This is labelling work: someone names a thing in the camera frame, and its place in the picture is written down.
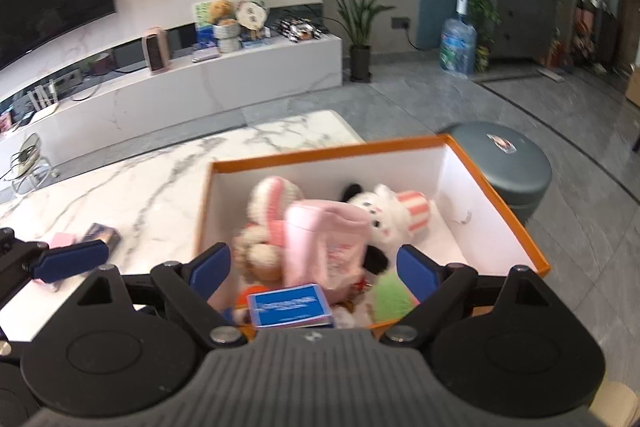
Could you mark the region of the dark grey drawer cabinet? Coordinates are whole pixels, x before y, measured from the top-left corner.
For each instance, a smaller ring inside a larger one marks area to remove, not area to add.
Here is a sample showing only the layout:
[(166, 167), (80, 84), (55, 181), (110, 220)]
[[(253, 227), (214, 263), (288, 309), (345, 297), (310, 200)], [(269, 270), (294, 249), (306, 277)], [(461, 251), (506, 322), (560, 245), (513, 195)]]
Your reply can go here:
[(491, 60), (544, 60), (555, 31), (559, 0), (496, 0), (499, 23)]

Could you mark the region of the pink fabric pouch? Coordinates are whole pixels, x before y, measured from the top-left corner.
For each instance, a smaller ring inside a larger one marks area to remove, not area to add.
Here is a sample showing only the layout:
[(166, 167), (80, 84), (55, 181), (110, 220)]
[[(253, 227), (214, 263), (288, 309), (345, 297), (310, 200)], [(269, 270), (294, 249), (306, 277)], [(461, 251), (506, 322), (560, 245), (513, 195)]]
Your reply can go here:
[(284, 218), (282, 282), (286, 287), (317, 284), (337, 300), (362, 277), (371, 237), (369, 215), (346, 202), (305, 199)]

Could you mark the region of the white wifi router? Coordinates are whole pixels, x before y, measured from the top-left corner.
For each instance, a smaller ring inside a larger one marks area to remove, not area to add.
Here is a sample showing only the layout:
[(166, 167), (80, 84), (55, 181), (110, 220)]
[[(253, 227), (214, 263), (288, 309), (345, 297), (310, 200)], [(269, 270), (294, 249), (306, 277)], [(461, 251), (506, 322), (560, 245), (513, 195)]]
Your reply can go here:
[(60, 105), (58, 90), (56, 90), (54, 81), (50, 81), (44, 86), (38, 84), (38, 86), (27, 92), (27, 96), (34, 108), (31, 122), (40, 121), (53, 115)]

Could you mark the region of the cream crochet bunny doll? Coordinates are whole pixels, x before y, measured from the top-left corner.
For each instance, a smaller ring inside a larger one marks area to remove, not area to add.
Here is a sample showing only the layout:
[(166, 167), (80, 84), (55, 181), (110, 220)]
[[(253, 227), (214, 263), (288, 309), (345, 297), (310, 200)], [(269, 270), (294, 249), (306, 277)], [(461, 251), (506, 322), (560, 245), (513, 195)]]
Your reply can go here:
[(233, 261), (247, 280), (269, 284), (281, 280), (285, 213), (303, 198), (295, 183), (280, 176), (267, 176), (252, 188), (247, 225), (232, 241)]

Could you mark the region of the white knitted pot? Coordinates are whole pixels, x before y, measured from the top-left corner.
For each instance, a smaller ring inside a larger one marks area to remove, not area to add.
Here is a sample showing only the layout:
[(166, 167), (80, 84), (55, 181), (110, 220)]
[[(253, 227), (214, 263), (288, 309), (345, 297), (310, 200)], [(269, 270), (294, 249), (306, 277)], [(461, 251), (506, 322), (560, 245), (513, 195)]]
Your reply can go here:
[(234, 18), (220, 20), (214, 26), (214, 37), (221, 54), (239, 51), (242, 48), (240, 40), (241, 27)]

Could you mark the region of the small blue booklet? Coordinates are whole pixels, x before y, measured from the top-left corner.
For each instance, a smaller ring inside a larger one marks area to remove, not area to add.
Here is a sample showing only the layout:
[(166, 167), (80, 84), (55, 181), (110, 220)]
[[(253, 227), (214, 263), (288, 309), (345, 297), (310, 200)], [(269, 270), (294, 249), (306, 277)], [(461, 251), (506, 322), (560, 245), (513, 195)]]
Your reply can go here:
[(247, 308), (255, 329), (324, 327), (333, 322), (329, 303), (317, 284), (249, 295)]

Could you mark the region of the white round paper fan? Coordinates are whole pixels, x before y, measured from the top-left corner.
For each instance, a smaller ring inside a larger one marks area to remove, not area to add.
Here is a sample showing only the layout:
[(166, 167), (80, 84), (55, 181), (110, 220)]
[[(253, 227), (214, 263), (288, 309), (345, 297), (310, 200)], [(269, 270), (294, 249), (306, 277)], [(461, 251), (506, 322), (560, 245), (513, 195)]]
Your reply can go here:
[(268, 18), (268, 11), (259, 3), (242, 0), (236, 6), (235, 18), (243, 28), (261, 31)]

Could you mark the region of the pink small space heater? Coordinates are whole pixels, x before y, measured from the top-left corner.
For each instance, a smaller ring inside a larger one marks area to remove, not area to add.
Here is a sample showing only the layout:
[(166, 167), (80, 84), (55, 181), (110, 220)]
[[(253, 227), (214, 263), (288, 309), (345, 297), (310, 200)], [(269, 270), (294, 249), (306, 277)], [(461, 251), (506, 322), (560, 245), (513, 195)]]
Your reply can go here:
[(164, 28), (150, 28), (142, 37), (142, 49), (151, 74), (165, 72), (170, 67), (170, 49)]

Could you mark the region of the large blue water bottle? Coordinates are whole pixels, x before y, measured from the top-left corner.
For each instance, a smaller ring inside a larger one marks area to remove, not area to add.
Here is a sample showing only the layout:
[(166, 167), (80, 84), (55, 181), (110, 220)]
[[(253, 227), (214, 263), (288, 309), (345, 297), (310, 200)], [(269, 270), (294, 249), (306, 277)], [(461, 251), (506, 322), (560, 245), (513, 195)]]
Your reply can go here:
[(440, 33), (440, 68), (459, 77), (469, 77), (475, 67), (477, 31), (467, 15), (468, 0), (457, 0), (456, 16), (445, 20)]

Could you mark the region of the black white toy car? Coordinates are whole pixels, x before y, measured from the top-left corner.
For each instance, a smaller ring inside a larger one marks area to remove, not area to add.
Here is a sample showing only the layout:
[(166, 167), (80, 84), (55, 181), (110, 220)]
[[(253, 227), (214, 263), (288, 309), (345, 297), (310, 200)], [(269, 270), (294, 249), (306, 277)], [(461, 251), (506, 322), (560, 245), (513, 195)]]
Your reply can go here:
[(287, 17), (278, 21), (278, 33), (292, 43), (319, 40), (323, 32), (306, 18)]

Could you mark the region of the brown teddy bear on shelf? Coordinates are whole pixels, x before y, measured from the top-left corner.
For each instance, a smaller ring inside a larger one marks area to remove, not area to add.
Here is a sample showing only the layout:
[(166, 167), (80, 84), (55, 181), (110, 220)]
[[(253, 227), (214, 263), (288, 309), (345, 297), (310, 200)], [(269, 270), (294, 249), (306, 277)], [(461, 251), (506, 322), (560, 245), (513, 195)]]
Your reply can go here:
[(227, 25), (235, 20), (234, 5), (230, 0), (213, 1), (207, 11), (207, 21), (212, 25)]

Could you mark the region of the white plush with striped hat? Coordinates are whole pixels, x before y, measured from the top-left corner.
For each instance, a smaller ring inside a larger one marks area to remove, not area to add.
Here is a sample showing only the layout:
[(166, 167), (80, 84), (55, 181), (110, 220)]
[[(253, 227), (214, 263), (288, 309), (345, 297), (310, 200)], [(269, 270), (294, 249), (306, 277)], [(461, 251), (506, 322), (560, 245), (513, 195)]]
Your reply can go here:
[(431, 202), (419, 191), (394, 192), (384, 184), (364, 191), (359, 184), (345, 188), (342, 202), (363, 209), (370, 218), (371, 245), (387, 257), (409, 244), (431, 221)]

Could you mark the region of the small white desk fan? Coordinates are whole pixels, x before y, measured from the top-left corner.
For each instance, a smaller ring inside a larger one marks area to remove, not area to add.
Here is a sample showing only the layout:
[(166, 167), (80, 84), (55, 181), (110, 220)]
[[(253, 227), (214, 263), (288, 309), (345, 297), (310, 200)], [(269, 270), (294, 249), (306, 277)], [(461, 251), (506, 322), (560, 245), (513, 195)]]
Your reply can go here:
[(55, 178), (58, 172), (42, 153), (40, 135), (32, 133), (20, 149), (11, 155), (9, 169), (1, 180), (11, 185), (13, 195), (18, 198), (35, 192), (44, 182)]

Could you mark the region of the pink fluffy peach plush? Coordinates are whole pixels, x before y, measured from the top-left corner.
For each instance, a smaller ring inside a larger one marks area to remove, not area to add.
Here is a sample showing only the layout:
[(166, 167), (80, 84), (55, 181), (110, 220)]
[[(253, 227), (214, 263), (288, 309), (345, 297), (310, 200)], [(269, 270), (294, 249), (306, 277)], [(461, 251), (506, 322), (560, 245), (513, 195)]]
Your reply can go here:
[(397, 321), (416, 307), (416, 298), (393, 271), (382, 274), (369, 295), (370, 315), (374, 323)]

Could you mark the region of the grey round ottoman stool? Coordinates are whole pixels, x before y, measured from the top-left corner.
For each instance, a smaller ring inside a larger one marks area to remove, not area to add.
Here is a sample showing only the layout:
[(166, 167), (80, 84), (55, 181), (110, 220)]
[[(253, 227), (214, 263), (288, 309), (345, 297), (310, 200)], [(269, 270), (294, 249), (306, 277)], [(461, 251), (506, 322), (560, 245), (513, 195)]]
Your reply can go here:
[(488, 121), (450, 124), (440, 133), (454, 138), (525, 225), (552, 181), (552, 167), (541, 148), (524, 134)]

